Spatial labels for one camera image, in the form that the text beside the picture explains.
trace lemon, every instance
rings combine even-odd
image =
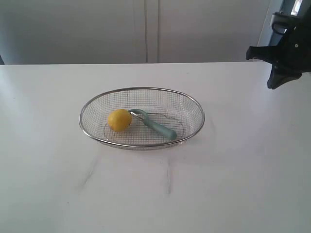
[[[131,122],[132,115],[125,109],[117,109],[108,116],[108,125],[116,132],[125,130]]]

